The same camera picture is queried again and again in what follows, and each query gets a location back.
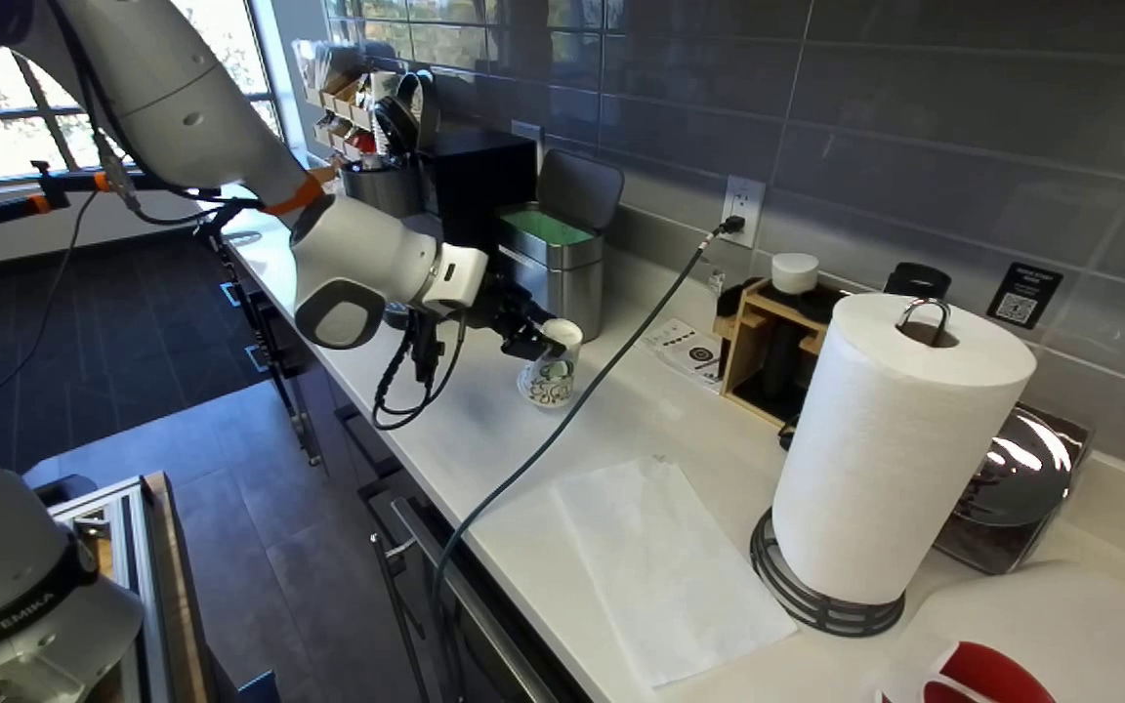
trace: power cord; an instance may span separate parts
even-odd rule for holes
[[[398,369],[402,369],[411,345],[413,345],[411,326],[405,326],[402,345],[396,348],[385,371],[381,371],[379,384],[374,384],[370,426],[381,431],[381,433],[411,426],[421,412],[431,412],[431,405],[443,399],[443,391],[449,388],[452,369],[458,369],[458,360],[460,360],[460,348],[466,348],[466,339],[469,339],[469,319],[460,317],[460,319],[458,319],[458,339],[452,339],[452,352],[449,352],[449,362],[447,362],[443,384],[436,384],[436,388],[424,384],[421,404],[398,412],[398,405],[385,404],[385,395],[391,395],[391,384],[398,380]]]
[[[39,327],[31,331],[31,345],[23,348],[23,356],[19,356],[19,360],[12,362],[12,371],[0,380],[0,391],[12,388],[14,377],[23,377],[23,369],[35,360],[35,352],[39,352],[44,339],[46,339],[46,327],[51,327],[51,317],[53,317],[53,300],[57,300],[57,291],[62,291],[62,282],[65,282],[69,259],[73,259],[73,249],[77,249],[77,241],[83,241],[87,210],[91,210],[92,198],[98,198],[98,190],[87,197],[87,202],[83,202],[83,210],[77,210],[77,220],[73,220],[73,228],[69,228],[65,249],[62,249],[57,270],[53,270],[53,276],[51,276],[51,284],[46,284],[46,298],[44,298],[44,319],[39,319]]]
[[[578,412],[594,399],[594,391],[605,384],[605,377],[631,352],[631,345],[648,331],[648,326],[668,310],[668,300],[678,292],[678,284],[687,282],[687,274],[697,270],[697,261],[703,261],[708,246],[717,235],[740,235],[745,228],[745,220],[730,216],[724,220],[685,261],[685,270],[674,274],[674,282],[668,284],[668,292],[648,310],[648,317],[635,326],[635,331],[611,356],[611,362],[588,380],[588,388],[570,404],[570,412],[561,414],[561,423],[519,460],[519,468],[513,477],[503,477],[447,541],[443,559],[436,559],[436,573],[431,582],[431,600],[443,624],[443,649],[447,649],[447,667],[449,681],[458,681],[458,643],[452,643],[452,629],[449,619],[443,619],[447,608],[447,569],[460,547],[460,541],[474,533],[474,522],[519,479],[535,468],[535,460],[566,433],[566,426],[578,418]]]

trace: wall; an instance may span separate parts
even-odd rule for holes
[[[730,276],[917,259],[987,310],[1008,261],[1064,270],[1026,399],[1125,456],[1125,6],[368,0],[368,30],[447,73],[449,119],[624,166],[612,241],[644,259],[685,261],[724,180],[759,176]]]

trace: plug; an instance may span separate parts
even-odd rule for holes
[[[725,216],[715,235],[741,235],[745,231],[745,220],[741,216]]]

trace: paper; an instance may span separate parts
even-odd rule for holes
[[[639,338],[652,356],[687,380],[717,391],[717,338],[703,338],[687,327],[685,319],[665,319],[648,338]]]
[[[901,338],[906,306],[837,306],[772,498],[790,569],[865,607],[909,587],[1035,371],[1026,345],[963,310],[950,311],[953,348]]]
[[[573,472],[549,494],[600,613],[648,692],[797,629],[674,464]]]

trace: metal base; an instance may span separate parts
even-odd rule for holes
[[[785,613],[792,623],[822,629],[822,634],[879,637],[901,623],[906,598],[881,600],[881,607],[865,607],[865,600],[841,600],[841,598],[827,598],[827,594],[803,587],[790,569],[781,542],[772,541],[768,509],[749,537],[749,563],[762,573],[762,582],[768,582],[768,591],[785,607]]]

